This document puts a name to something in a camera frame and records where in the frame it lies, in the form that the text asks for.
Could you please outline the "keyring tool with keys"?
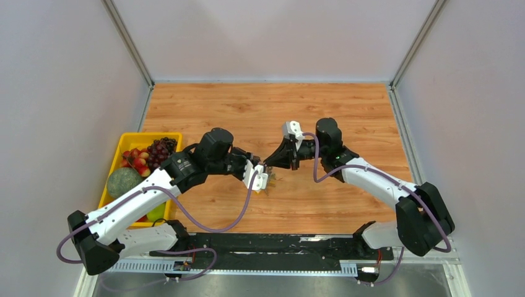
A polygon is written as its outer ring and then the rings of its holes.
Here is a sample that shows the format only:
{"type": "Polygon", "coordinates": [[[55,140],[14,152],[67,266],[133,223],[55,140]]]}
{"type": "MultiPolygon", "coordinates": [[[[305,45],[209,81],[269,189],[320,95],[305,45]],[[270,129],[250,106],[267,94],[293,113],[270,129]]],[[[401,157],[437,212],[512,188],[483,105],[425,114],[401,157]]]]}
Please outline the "keyring tool with keys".
{"type": "Polygon", "coordinates": [[[272,166],[263,165],[264,174],[266,174],[266,184],[264,187],[262,187],[258,194],[264,193],[265,195],[269,195],[269,190],[275,186],[275,182],[277,180],[276,174],[274,173],[274,169],[272,166]]]}

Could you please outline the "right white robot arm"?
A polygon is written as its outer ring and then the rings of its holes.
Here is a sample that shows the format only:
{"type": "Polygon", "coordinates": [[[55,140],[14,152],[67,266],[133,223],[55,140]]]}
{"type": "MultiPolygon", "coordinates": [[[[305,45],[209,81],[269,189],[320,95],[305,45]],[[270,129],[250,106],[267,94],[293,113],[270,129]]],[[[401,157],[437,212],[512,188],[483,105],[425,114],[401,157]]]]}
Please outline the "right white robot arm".
{"type": "Polygon", "coordinates": [[[448,236],[455,224],[437,187],[429,182],[415,184],[397,178],[371,165],[344,145],[342,131],[333,118],[321,118],[314,133],[302,131],[296,121],[282,126],[283,139],[267,157],[265,166],[297,170],[303,160],[314,160],[325,175],[313,170],[313,179],[320,183],[336,178],[356,186],[391,207],[396,219],[391,222],[369,222],[355,232],[354,251],[369,258],[380,248],[406,248],[416,256],[431,250],[449,253],[448,236]]]}

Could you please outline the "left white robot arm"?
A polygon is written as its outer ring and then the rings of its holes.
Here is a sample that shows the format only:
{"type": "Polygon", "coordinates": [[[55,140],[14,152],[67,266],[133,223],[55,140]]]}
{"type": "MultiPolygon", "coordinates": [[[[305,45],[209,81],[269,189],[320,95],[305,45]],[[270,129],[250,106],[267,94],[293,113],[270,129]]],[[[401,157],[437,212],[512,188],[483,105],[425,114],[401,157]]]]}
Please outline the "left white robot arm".
{"type": "Polygon", "coordinates": [[[175,152],[145,180],[108,205],[88,214],[76,211],[67,236],[89,275],[101,274],[120,259],[149,252],[182,256],[189,236],[180,222],[131,229],[147,212],[203,184],[210,175],[232,175],[248,193],[266,188],[269,175],[259,157],[233,146],[233,135],[216,127],[200,142],[175,152]]]}

